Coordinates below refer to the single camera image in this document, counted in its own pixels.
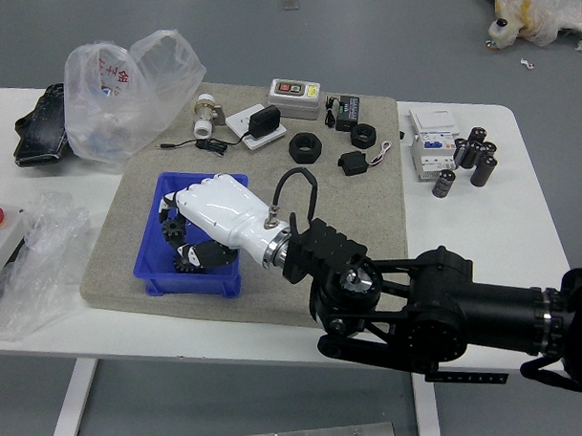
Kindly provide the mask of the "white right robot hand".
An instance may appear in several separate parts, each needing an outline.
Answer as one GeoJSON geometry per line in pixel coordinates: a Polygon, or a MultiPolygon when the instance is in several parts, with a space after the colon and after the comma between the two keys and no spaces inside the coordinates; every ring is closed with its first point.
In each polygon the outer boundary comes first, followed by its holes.
{"type": "Polygon", "coordinates": [[[284,264],[290,225],[277,218],[277,207],[266,205],[229,174],[205,178],[164,195],[159,205],[162,221],[171,208],[211,240],[246,251],[266,269],[284,264]]]}

